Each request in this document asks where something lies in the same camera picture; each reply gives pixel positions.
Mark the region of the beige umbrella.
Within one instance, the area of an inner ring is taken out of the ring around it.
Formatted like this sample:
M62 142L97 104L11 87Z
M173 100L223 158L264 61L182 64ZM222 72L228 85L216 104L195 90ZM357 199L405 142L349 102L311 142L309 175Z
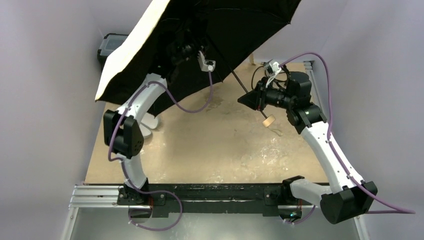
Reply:
M299 5L298 0L154 0L126 38L137 55L129 66L113 64L103 75L105 83L100 77L95 100L122 105L151 73L166 79L175 98L207 88L208 75L195 55L171 57L185 44L204 46L205 58L216 61L212 80L221 82L289 25ZM173 105L163 93L148 113L157 116Z

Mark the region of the grey umbrella case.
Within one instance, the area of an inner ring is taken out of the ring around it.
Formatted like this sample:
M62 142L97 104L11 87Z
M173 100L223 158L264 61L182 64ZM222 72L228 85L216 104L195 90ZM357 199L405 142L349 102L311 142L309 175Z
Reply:
M141 130L142 136L144 138L149 138L153 134L153 130L156 130L161 122L159 116L154 116L150 113L146 113L139 123L139 128Z

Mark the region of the black plastic toolbox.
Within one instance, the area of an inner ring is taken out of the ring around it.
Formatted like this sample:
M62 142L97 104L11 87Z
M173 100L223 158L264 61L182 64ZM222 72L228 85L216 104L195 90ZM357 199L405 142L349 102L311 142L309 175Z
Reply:
M120 47L128 36L128 34L108 33L103 37L96 54L101 70L103 70L108 56Z

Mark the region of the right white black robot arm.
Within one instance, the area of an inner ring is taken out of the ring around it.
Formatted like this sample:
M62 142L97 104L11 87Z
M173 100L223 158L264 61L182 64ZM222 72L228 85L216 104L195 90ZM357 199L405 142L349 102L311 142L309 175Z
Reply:
M273 87L263 77L256 87L238 98L238 103L254 111L267 106L286 111L289 123L308 143L328 180L328 186L313 183L303 176L282 181L278 200L304 200L321 209L326 220L338 224L366 214L378 188L366 182L346 156L336 153L338 144L328 133L329 122L319 106L311 101L312 82L304 72L288 74L285 87Z

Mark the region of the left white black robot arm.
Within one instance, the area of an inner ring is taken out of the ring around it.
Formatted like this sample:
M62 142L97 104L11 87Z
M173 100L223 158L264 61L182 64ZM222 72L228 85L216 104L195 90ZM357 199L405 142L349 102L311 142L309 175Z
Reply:
M110 162L119 161L124 174L124 187L126 194L151 195L165 193L178 197L167 190L148 191L148 178L144 173L140 151L143 148L145 136L141 130L140 122L145 118L150 107L162 95L166 93L175 106L187 113L198 113L209 104L213 95L212 73L215 69L215 61L212 65L203 67L205 63L204 46L195 46L194 43L183 44L177 47L177 52L172 53L171 57L177 57L177 60L189 60L193 55L199 60L200 69L208 73L210 94L204 106L197 110L188 110L179 104L179 101L188 97L192 93L184 96L175 97L174 93L168 89L167 79L156 73L149 73L145 76L138 88L132 95L115 111L107 110L103 115L104 142L108 146L108 160ZM115 49L106 59L102 71L101 83L106 84L104 75L112 73L113 64L117 67L128 67L131 60L136 57L139 50L136 45L131 45L129 40L125 40L121 46Z

